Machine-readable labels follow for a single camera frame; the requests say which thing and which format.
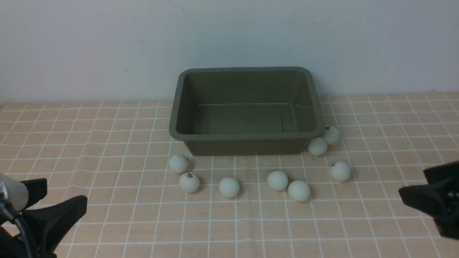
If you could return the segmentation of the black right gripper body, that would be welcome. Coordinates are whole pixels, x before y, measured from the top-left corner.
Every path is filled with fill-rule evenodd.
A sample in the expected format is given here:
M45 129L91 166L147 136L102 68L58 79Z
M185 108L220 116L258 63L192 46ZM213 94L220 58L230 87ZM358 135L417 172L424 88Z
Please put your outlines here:
M459 239L459 193L458 181L444 179L435 185L435 198L439 206L434 216L439 235L444 238Z

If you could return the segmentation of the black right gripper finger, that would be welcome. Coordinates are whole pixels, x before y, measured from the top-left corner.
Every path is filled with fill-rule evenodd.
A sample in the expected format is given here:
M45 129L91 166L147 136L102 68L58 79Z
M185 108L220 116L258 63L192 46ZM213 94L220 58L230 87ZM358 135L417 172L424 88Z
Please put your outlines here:
M427 183L430 185L441 182L445 179L453 179L458 182L459 162L454 161L451 163L426 168L423 170L423 174L427 180Z
M405 186L398 190L400 198L408 207L416 209L431 217L448 215L448 197L444 185Z

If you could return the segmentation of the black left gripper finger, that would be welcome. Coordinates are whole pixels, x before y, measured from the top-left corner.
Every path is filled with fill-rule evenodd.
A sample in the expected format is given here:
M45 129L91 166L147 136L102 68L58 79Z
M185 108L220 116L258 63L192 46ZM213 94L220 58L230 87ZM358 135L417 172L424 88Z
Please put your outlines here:
M28 256L54 256L56 248L87 211L87 197L80 195L43 209L24 210L22 240Z
M46 178L35 178L32 180L22 180L28 190L28 202L23 210L37 204L41 199L44 199L47 195L47 179Z

